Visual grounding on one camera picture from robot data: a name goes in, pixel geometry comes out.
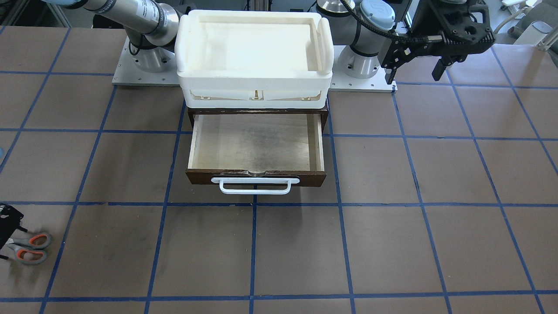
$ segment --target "drawer handle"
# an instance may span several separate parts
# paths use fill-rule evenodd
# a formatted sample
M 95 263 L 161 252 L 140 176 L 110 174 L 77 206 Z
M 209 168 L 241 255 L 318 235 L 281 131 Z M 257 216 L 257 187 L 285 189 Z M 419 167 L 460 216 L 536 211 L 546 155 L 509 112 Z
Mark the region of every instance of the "drawer handle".
M 221 192 L 225 194 L 256 194 L 283 195 L 291 191 L 291 185 L 300 182 L 298 178 L 212 178 L 211 182 L 219 183 Z M 225 184 L 287 184 L 283 190 L 227 189 Z

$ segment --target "brown tiled surface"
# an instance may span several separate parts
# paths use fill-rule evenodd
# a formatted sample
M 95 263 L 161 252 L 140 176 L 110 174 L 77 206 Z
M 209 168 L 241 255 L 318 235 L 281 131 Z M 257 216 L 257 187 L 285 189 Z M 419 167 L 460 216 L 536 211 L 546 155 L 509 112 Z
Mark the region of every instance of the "brown tiled surface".
M 90 74 L 112 73 L 122 30 L 72 29 L 46 74 L 66 32 L 0 34 L 0 201 L 54 238 L 41 265 L 0 260 L 0 313 L 538 313 L 513 239 L 556 312 L 558 94 L 537 87 L 558 80 L 534 47 L 494 48 L 532 87 L 519 100 L 491 50 L 449 70 L 460 102 L 437 58 L 403 66 L 395 95 L 331 93 L 324 185 L 254 197 L 190 184 L 180 89 L 110 103 L 110 75 Z

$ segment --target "white plastic box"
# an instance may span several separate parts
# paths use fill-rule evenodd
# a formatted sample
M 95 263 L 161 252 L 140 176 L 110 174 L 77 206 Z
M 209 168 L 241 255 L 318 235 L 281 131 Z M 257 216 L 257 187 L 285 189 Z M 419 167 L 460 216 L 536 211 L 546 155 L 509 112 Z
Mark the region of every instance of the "white plastic box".
M 317 13 L 194 10 L 175 54 L 190 108 L 322 108 L 334 50 Z

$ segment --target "label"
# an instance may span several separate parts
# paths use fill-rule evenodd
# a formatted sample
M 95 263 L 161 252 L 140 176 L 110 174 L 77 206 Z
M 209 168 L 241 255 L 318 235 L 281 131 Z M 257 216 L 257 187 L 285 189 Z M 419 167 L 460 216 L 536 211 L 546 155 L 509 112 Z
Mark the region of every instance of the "label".
M 159 20 L 159 9 L 157 5 L 151 0 L 138 1 L 138 9 L 136 15 L 144 18 L 145 20 Z

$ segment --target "plastic lid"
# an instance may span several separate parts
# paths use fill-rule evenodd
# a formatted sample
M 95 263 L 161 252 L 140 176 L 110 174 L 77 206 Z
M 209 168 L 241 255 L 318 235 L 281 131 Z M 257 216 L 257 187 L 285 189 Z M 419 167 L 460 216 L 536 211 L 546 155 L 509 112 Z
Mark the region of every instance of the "plastic lid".
M 362 15 L 375 27 L 389 31 L 395 24 L 395 11 L 382 0 L 362 0 Z

